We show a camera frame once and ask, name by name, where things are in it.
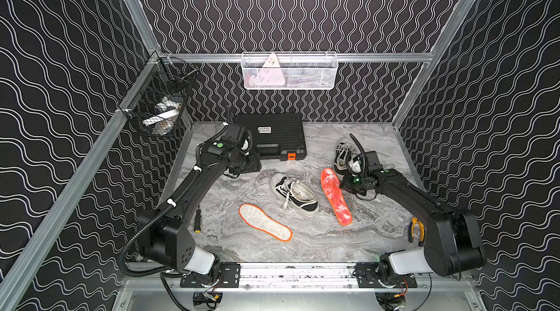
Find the red patterned insole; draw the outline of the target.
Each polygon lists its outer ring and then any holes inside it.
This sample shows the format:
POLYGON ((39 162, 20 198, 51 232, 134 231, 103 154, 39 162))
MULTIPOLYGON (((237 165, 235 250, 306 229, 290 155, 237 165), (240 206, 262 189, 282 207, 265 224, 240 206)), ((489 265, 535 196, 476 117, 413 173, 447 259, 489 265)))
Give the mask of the red patterned insole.
POLYGON ((344 199, 340 185, 334 170, 330 168, 323 169, 321 173, 321 186, 325 197, 327 197, 338 223, 341 226, 348 226, 353 222, 353 217, 344 199))

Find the white insole orange edge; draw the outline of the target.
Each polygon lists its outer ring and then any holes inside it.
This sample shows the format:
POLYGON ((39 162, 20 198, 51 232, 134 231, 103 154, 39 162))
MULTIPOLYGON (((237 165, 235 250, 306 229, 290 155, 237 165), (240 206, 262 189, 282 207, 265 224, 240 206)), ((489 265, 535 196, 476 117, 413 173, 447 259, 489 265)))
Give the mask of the white insole orange edge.
POLYGON ((239 215, 253 229, 265 232, 282 242, 289 242, 293 237, 293 232, 290 228, 270 218, 261 208, 255 205, 241 205, 239 215))

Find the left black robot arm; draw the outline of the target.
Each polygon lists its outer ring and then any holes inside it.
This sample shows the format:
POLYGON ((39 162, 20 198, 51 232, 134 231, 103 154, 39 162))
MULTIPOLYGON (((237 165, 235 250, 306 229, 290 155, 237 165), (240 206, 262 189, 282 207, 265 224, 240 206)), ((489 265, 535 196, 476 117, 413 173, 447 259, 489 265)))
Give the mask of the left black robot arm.
POLYGON ((137 233, 125 244, 118 257, 118 268, 128 277, 145 277, 167 270, 212 273, 216 255, 199 248, 189 231, 195 212, 214 183, 222 176, 237 178, 259 172, 258 152, 252 133, 240 124, 226 123, 222 130, 199 144, 195 166, 173 194, 155 210, 144 211, 137 233), (140 254, 161 264, 151 270, 132 270, 127 254, 138 247, 140 254))

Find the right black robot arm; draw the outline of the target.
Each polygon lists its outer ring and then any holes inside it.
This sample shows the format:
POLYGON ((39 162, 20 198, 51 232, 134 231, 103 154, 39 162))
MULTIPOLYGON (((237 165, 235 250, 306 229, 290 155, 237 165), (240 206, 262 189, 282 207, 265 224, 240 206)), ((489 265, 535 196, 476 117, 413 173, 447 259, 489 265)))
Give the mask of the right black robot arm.
POLYGON ((477 269, 487 263, 476 216, 453 209, 412 184, 401 172, 384 168, 374 151, 365 151, 357 138, 340 142, 335 151, 335 172, 341 188, 357 197, 381 194, 404 207, 424 226, 421 245, 383 254, 378 274, 384 283, 412 274, 441 277, 477 269))

